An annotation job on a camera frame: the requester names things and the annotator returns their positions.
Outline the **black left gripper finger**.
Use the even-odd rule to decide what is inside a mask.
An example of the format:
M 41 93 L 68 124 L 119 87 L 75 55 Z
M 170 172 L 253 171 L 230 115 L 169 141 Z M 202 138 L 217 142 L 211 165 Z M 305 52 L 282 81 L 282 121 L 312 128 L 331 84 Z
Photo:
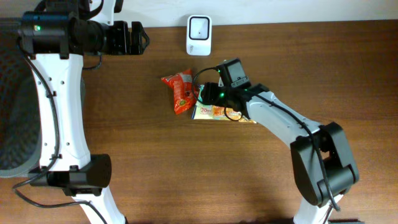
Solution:
M 136 55 L 142 55 L 145 51 L 145 49 L 149 46 L 150 40 L 149 39 L 141 39 L 138 41 L 138 43 L 135 45 L 135 54 Z
M 138 21 L 131 22 L 131 37 L 132 40 L 150 40 L 149 36 L 146 34 L 142 23 Z

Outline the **yellow wet wipes pack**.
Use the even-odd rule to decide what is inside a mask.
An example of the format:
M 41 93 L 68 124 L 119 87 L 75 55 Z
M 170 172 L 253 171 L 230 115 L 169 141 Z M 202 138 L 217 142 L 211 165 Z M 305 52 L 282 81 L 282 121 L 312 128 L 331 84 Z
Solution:
M 255 121 L 251 119 L 247 119 L 247 117 L 243 116 L 241 112 L 234 111 L 234 116 L 231 118 L 226 114 L 226 110 L 224 110 L 224 114 L 226 118 L 214 118 L 212 116 L 211 112 L 211 107 L 214 105 L 203 105 L 199 101 L 196 102 L 192 117 L 191 119 L 196 120 L 196 119 L 203 119 L 203 120 L 220 120 L 220 121 L 237 121 L 241 123 L 256 123 Z

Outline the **red snack bag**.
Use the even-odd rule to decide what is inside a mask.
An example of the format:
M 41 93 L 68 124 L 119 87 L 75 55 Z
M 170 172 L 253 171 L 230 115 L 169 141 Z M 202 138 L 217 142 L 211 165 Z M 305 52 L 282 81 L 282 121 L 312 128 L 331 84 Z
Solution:
M 192 93 L 192 69 L 162 77 L 161 81 L 173 90 L 175 114 L 181 114 L 196 105 L 197 100 Z

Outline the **small orange snack packet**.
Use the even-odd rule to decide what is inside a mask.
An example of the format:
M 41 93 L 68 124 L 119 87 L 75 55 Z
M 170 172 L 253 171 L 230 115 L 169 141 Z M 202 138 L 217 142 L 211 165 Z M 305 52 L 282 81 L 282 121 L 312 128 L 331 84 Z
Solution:
M 224 114 L 224 110 L 226 110 L 226 114 L 229 117 L 233 117 L 234 116 L 234 112 L 231 108 L 225 108 L 225 107 L 220 107 L 220 106 L 212 106 L 211 107 L 211 112 L 212 112 L 212 116 L 214 118 L 226 118 L 225 114 Z

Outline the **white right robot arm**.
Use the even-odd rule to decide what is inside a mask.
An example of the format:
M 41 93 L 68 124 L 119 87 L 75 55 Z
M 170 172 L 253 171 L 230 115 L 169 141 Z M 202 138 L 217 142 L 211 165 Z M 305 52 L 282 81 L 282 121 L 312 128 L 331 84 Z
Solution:
M 343 128 L 322 125 L 283 104 L 261 84 L 232 88 L 206 83 L 206 105 L 232 108 L 263 125 L 290 149 L 295 184 L 303 199 L 293 223 L 328 223 L 338 201 L 358 182 L 359 170 Z

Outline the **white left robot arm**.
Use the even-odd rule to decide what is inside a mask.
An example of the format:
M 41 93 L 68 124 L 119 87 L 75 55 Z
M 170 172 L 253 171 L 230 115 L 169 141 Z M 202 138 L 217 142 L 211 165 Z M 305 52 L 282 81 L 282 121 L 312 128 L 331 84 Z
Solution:
M 109 188 L 111 159 L 92 154 L 83 129 L 85 55 L 141 55 L 149 37 L 140 22 L 114 19 L 122 0 L 42 1 L 21 19 L 18 45 L 35 78 L 41 147 L 27 184 L 60 189 L 91 223 L 126 223 Z

